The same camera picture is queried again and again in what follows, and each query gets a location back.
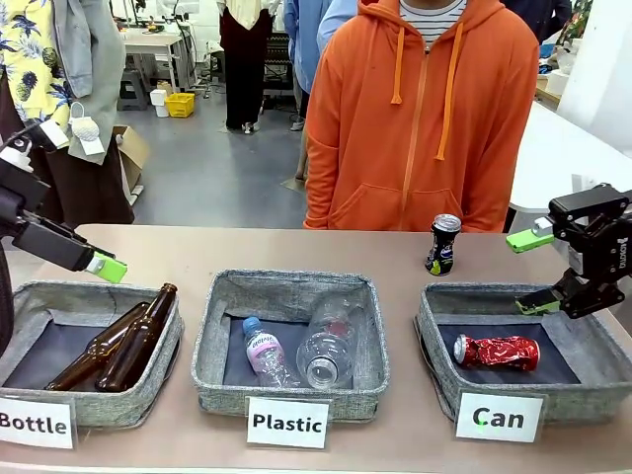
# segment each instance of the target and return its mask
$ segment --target blue shirt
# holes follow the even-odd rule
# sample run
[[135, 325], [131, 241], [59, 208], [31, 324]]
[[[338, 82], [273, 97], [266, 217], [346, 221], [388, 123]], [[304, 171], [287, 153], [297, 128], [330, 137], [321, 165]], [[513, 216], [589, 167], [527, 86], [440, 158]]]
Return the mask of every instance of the blue shirt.
[[318, 29], [318, 49], [322, 54], [329, 39], [345, 22], [357, 15], [357, 0], [331, 0]]
[[312, 90], [320, 51], [316, 36], [331, 0], [284, 0], [283, 22], [290, 38], [290, 59], [301, 89]]

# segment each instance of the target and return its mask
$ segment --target crushed red can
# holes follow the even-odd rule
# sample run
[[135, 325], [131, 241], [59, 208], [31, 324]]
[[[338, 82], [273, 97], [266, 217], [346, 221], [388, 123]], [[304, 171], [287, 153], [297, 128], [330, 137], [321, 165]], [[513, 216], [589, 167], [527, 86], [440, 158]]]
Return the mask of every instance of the crushed red can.
[[508, 366], [535, 370], [540, 361], [536, 341], [522, 336], [475, 340], [461, 334], [454, 342], [454, 358], [464, 366]]

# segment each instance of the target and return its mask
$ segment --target yellow basket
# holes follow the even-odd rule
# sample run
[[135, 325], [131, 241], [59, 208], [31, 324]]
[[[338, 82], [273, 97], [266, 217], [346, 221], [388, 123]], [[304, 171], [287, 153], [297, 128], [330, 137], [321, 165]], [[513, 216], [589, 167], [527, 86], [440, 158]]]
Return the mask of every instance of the yellow basket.
[[171, 117], [188, 117], [194, 112], [195, 94], [176, 93], [165, 100]]

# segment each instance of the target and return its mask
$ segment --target gray floor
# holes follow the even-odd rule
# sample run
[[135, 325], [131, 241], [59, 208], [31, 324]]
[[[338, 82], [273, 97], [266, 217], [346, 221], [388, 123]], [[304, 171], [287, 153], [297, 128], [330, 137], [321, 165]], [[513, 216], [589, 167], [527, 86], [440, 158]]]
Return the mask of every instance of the gray floor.
[[196, 97], [188, 118], [153, 109], [118, 113], [152, 147], [134, 205], [137, 224], [300, 228], [305, 195], [280, 183], [294, 176], [300, 133], [290, 114], [266, 111], [253, 135], [228, 133], [225, 96]]

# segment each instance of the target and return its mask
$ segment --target striped shirt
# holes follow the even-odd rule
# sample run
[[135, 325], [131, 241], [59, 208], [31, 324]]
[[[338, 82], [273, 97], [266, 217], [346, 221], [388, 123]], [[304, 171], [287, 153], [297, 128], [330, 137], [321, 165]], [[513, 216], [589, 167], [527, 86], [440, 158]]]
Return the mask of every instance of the striped shirt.
[[426, 10], [413, 8], [405, 0], [399, 0], [399, 14], [422, 34], [426, 47], [430, 47], [458, 21], [466, 6], [467, 0], [454, 0], [447, 7]]

